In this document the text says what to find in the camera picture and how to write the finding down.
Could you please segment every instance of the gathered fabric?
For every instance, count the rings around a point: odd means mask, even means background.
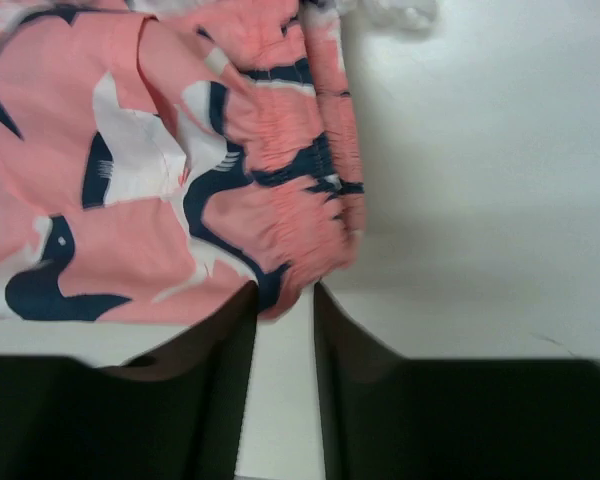
[[[0,1],[0,319],[195,324],[251,280],[276,318],[364,219],[332,5]]]

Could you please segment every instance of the folded cloth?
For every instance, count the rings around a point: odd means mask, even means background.
[[[250,280],[275,318],[355,259],[335,9],[151,3],[0,2],[0,319],[193,324]]]

